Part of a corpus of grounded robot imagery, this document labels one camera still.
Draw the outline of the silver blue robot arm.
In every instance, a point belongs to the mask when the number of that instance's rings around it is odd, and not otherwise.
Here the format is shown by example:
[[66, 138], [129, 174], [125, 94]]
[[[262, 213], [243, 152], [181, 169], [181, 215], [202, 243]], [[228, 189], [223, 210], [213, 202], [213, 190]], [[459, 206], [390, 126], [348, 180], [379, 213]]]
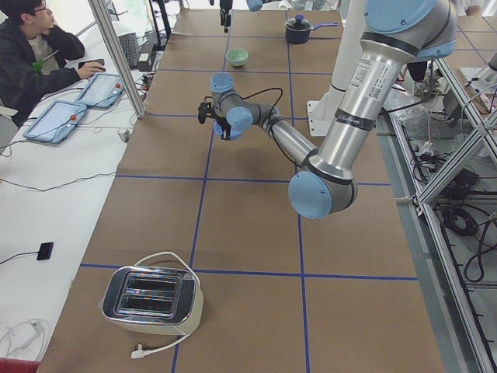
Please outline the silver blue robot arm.
[[338, 62], [352, 57], [342, 73], [346, 90], [321, 147], [292, 127], [270, 104], [250, 103], [228, 73], [210, 80], [214, 122], [229, 139], [232, 131], [261, 127], [282, 152], [302, 168], [290, 180], [294, 210], [310, 219], [347, 209], [356, 199], [352, 172], [401, 68], [414, 61], [443, 58], [454, 50], [455, 1], [352, 1]]
[[[250, 12], [258, 12], [266, 3], [273, 2], [273, 0], [246, 0], [245, 2]], [[224, 33], [228, 33], [231, 27], [231, 10], [233, 9], [233, 1], [220, 0], [219, 8], [220, 25], [223, 27]]]

